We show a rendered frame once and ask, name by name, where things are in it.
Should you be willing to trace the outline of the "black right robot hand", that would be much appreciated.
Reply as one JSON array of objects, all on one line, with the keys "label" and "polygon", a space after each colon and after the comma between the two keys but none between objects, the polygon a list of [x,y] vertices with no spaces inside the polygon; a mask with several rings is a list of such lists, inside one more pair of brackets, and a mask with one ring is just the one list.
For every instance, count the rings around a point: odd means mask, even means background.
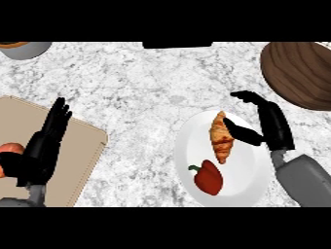
[{"label": "black right robot hand", "polygon": [[231,93],[244,103],[253,103],[257,106],[262,133],[237,125],[228,118],[223,119],[225,126],[229,129],[235,139],[259,146],[266,143],[270,151],[294,150],[294,136],[284,112],[278,104],[268,101],[256,92],[242,90]]}]

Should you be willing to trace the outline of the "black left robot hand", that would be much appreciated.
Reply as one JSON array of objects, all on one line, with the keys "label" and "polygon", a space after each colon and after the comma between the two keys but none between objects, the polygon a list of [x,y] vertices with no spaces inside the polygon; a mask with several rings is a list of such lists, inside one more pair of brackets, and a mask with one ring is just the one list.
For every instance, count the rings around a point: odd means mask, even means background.
[{"label": "black left robot hand", "polygon": [[45,185],[52,178],[59,156],[61,142],[73,117],[65,98],[59,97],[51,107],[42,130],[28,141],[18,160],[17,186]]}]

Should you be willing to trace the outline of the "golden brown croissant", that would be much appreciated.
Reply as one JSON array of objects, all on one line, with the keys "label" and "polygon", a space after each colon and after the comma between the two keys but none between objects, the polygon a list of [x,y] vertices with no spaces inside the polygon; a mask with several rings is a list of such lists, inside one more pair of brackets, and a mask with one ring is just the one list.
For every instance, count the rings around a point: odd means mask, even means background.
[{"label": "golden brown croissant", "polygon": [[225,125],[226,113],[220,111],[214,117],[210,133],[210,142],[214,151],[214,156],[220,164],[226,163],[226,159],[231,156],[231,151],[234,148],[235,138],[231,135],[229,129]]}]

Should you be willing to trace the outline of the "tan cutting board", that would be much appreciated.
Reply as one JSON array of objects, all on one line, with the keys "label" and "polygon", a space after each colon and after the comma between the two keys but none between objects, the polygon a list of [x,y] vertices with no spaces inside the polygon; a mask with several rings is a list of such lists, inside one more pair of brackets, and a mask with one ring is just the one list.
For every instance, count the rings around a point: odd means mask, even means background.
[{"label": "tan cutting board", "polygon": [[[21,145],[28,143],[42,128],[48,112],[48,108],[15,96],[0,97],[0,145],[9,142]],[[76,205],[107,142],[104,130],[76,118],[70,119],[56,169],[46,185],[46,206]],[[2,197],[28,197],[28,191],[17,187],[14,178],[0,179]]]}]

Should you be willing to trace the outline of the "orange peach fruit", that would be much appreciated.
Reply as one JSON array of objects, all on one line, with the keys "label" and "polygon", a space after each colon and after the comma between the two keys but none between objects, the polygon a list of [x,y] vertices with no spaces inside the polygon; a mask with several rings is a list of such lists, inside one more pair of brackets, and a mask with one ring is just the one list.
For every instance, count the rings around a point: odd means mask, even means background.
[{"label": "orange peach fruit", "polygon": [[18,160],[25,147],[20,143],[0,146],[0,178],[18,176]]}]

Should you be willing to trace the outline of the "red bell pepper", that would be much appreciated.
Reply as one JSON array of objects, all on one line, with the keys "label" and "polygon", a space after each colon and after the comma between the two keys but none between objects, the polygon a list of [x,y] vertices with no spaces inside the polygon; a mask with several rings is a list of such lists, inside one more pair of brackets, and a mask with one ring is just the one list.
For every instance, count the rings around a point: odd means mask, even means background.
[{"label": "red bell pepper", "polygon": [[198,189],[217,196],[223,188],[223,176],[210,160],[204,160],[201,166],[191,165],[189,170],[195,171],[194,183]]}]

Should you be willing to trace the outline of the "grey pot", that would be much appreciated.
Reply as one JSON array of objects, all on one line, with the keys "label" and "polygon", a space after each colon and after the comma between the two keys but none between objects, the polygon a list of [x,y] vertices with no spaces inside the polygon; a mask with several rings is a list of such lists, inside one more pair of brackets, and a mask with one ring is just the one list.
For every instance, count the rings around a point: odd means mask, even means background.
[{"label": "grey pot", "polygon": [[0,52],[14,60],[25,60],[40,56],[51,46],[51,42],[0,42]]}]

